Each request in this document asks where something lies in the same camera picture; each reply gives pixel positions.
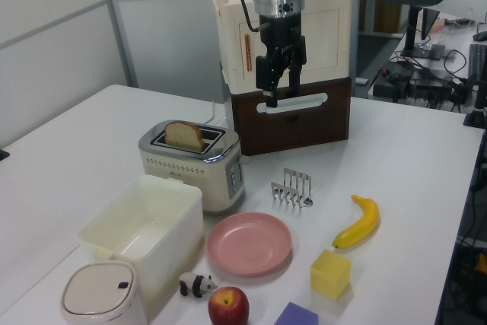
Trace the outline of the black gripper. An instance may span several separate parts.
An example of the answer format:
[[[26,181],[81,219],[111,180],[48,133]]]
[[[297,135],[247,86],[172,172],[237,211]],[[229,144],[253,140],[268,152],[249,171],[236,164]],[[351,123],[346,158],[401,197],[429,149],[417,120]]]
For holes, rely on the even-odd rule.
[[[291,48],[289,69],[289,97],[298,95],[302,66],[307,62],[305,37],[301,33],[301,13],[283,18],[259,16],[259,24],[269,26],[260,31],[266,55],[256,57],[256,87],[263,92],[267,107],[278,106],[277,85],[282,76],[282,50]]]

